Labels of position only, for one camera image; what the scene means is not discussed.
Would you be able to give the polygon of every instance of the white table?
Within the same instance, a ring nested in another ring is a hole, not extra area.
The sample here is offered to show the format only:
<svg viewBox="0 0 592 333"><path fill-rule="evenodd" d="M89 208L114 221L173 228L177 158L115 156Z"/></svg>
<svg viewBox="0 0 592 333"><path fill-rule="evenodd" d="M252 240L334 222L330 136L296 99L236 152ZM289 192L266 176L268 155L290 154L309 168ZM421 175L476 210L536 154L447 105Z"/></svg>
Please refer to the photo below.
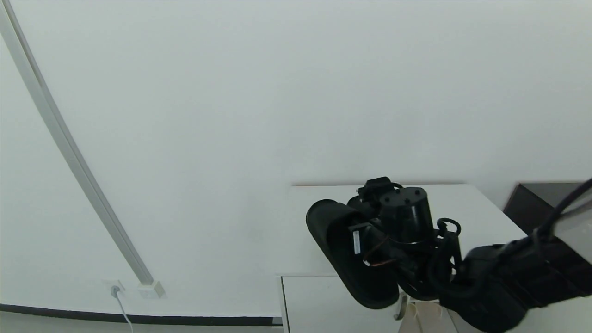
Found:
<svg viewBox="0 0 592 333"><path fill-rule="evenodd" d="M477 246L505 244L524 233L472 185L416 185L428 194L432 219L448 217L462 225L461 252ZM284 251L297 251L291 270L280 278L284 323L289 333L397 332L394 309L369 310L349 295L333 267L309 234L304 217L318 200L330 198L346 203L359 186L292 187L288 193L289 219L282 238Z"/></svg>

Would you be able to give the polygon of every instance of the wall outlet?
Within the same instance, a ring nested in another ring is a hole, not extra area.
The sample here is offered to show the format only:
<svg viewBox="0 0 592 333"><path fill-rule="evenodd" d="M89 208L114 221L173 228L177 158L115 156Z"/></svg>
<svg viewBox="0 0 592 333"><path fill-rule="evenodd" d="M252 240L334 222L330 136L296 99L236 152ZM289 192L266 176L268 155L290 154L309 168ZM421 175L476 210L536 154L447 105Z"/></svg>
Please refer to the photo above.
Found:
<svg viewBox="0 0 592 333"><path fill-rule="evenodd" d="M138 291L145 299L159 299L165 294L164 288L158 281L154 281L150 285L139 284Z"/></svg>
<svg viewBox="0 0 592 333"><path fill-rule="evenodd" d="M101 280L101 283L103 286L105 286L105 288L107 288L107 290L109 290L109 292L111 292L112 286L118 286L120 292L124 292L126 290L119 280Z"/></svg>

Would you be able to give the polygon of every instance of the cabinet door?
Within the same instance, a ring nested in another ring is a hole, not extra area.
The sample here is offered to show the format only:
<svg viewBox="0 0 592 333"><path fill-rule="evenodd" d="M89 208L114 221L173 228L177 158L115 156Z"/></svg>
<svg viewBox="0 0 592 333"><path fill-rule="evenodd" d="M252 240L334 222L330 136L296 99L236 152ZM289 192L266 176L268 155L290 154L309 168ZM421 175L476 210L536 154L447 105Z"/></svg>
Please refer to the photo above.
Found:
<svg viewBox="0 0 592 333"><path fill-rule="evenodd" d="M337 276L283 276L282 284L289 333L397 333L401 325L395 306L363 307Z"/></svg>

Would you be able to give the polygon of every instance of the metal rail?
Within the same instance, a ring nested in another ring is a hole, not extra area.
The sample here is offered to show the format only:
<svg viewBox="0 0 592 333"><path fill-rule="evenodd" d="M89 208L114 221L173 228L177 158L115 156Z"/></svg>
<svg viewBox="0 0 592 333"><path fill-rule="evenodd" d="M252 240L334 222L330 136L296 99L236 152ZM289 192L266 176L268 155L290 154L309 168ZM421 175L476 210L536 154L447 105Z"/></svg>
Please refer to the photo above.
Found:
<svg viewBox="0 0 592 333"><path fill-rule="evenodd" d="M47 129L49 129L53 140L66 159L70 170L76 177L82 191L86 194L88 201L91 202L97 215L105 225L105 228L111 235L111 238L127 260L131 269L134 271L141 284L152 284L154 279L150 275L148 268L140 258L140 255L131 243L126 231L123 229L117 215L109 205L105 194L101 191L95 177L88 168L84 158L74 138L70 134L56 102L53 100L37 62L31 53L27 44L25 35L22 33L21 26L14 14L9 0L0 0L2 8L0 9L0 33L4 38L8 50L22 76L37 110L43 118Z"/></svg>

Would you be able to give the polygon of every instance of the black baseboard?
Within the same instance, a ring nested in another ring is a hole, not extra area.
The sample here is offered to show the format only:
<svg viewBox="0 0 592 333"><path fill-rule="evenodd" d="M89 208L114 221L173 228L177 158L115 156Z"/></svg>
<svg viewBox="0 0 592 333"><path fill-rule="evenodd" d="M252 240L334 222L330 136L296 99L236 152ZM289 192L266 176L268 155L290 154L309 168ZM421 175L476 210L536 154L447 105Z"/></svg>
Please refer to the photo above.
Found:
<svg viewBox="0 0 592 333"><path fill-rule="evenodd" d="M0 311L44 317L78 319L84 321L126 322L123 315L83 311L67 311L29 306L0 304ZM281 326L274 317L186 317L128 315L134 324L188 326Z"/></svg>

